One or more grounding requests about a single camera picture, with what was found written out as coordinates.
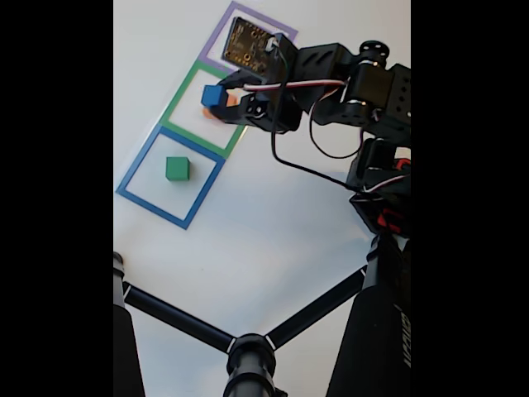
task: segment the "circuit board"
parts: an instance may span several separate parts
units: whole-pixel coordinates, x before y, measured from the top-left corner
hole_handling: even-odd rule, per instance
[[[237,17],[231,24],[230,34],[222,58],[238,68],[264,77],[271,61],[265,48],[270,37],[267,31]]]

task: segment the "purple square outline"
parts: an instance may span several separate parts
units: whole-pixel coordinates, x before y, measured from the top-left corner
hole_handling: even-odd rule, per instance
[[[251,8],[244,6],[238,2],[231,2],[228,8],[226,9],[226,12],[224,12],[224,15],[222,16],[221,20],[218,22],[217,27],[215,27],[215,30],[213,31],[212,35],[207,40],[206,45],[204,48],[202,48],[202,51],[200,51],[200,55],[198,56],[198,59],[201,60],[204,64],[210,65],[215,69],[219,69],[222,72],[225,73],[232,73],[236,71],[236,68],[228,68],[224,66],[223,64],[216,62],[215,60],[212,60],[207,57],[207,54],[215,44],[215,41],[221,34],[222,28],[228,23],[228,20],[230,19],[231,14],[235,11],[243,11],[248,15],[253,16],[254,18],[258,18],[263,22],[268,23],[269,25],[278,27],[281,29],[284,33],[288,34],[288,38],[293,42],[296,38],[296,35],[298,34],[298,31],[293,29],[290,26],[286,26],[281,22],[278,22],[270,17],[267,17],[266,15],[261,14],[260,12],[257,12],[256,10],[252,10]]]

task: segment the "green square outline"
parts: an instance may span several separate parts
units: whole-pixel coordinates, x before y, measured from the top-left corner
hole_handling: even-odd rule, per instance
[[[173,99],[171,99],[169,106],[165,109],[164,114],[162,115],[160,119],[160,124],[170,129],[172,132],[176,132],[177,134],[185,136],[190,141],[193,141],[197,143],[198,145],[203,146],[206,149],[209,149],[210,151],[214,153],[217,153],[218,155],[222,156],[224,159],[227,159],[230,156],[231,151],[233,151],[233,148],[235,147],[236,143],[241,138],[241,134],[245,130],[246,126],[238,126],[233,132],[233,135],[231,136],[231,139],[226,145],[226,147],[222,148],[220,146],[212,144],[210,141],[206,141],[200,136],[197,136],[193,134],[192,132],[189,132],[183,129],[182,127],[179,127],[176,124],[173,124],[172,122],[169,121],[169,117],[171,116],[174,109],[179,104],[180,99],[182,99],[183,94],[188,89],[189,85],[191,84],[191,81],[193,80],[193,78],[195,77],[195,75],[197,74],[199,70],[203,70],[206,73],[212,74],[215,77],[218,77],[219,79],[224,79],[228,75],[228,73],[223,72],[219,69],[215,69],[210,65],[206,65],[200,60],[195,60],[193,66],[191,66],[191,69],[189,70],[188,74],[185,76],[185,79],[183,79],[183,82],[180,85],[178,91],[174,95]]]

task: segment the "blue square outline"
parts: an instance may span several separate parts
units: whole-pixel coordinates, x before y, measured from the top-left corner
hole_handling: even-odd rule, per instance
[[[141,165],[141,162],[143,159],[145,159],[145,156],[149,152],[150,148],[152,147],[152,144],[155,142],[156,138],[159,135],[167,136],[169,139],[172,139],[173,141],[178,142],[181,145],[184,145],[188,147],[189,149],[196,151],[197,153],[204,155],[208,159],[211,159],[215,161],[215,167],[213,168],[211,174],[207,177],[206,183],[198,193],[197,198],[195,199],[193,205],[189,209],[188,214],[186,215],[185,219],[180,219],[175,217],[174,215],[168,213],[167,211],[164,211],[163,209],[156,207],[154,204],[151,204],[144,199],[136,196],[135,194],[129,192],[126,187],[131,182],[132,178],[134,177],[134,174],[138,170],[138,168]],[[189,224],[193,220],[194,216],[196,215],[198,209],[202,205],[202,202],[206,198],[207,193],[209,192],[209,189],[212,187],[213,182],[215,182],[215,179],[217,178],[219,172],[221,172],[222,167],[224,166],[226,159],[224,159],[222,156],[218,155],[217,153],[214,153],[210,151],[209,149],[206,149],[205,147],[202,147],[198,145],[197,143],[190,141],[188,138],[181,136],[177,134],[176,132],[172,132],[170,129],[160,125],[156,124],[156,127],[152,130],[149,137],[143,144],[143,146],[140,149],[140,152],[134,159],[134,161],[131,164],[131,167],[126,172],[125,176],[123,177],[121,183],[116,189],[116,193],[123,196],[125,199],[131,200],[133,203],[138,204],[140,207],[143,207],[152,213],[155,213],[156,215],[162,217],[163,219],[174,223],[176,226],[180,226],[182,229],[187,230],[189,227]]]

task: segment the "black pole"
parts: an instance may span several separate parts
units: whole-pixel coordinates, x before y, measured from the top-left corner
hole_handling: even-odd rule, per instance
[[[363,282],[364,276],[360,270],[357,270],[284,323],[268,332],[267,337],[274,344],[275,350],[327,316],[346,300],[358,294],[362,290]]]
[[[113,395],[145,397],[132,318],[123,302],[122,278],[123,259],[114,252]]]
[[[326,397],[409,397],[412,325],[403,255],[389,233],[373,239],[362,290],[347,320]]]
[[[262,336],[249,333],[238,337],[228,354],[230,378],[223,397],[286,397],[276,390],[272,346]]]
[[[175,308],[163,300],[136,288],[134,285],[130,285],[128,294],[125,297],[125,303],[211,347],[215,347],[223,353],[228,352],[231,341],[235,339],[229,333]]]

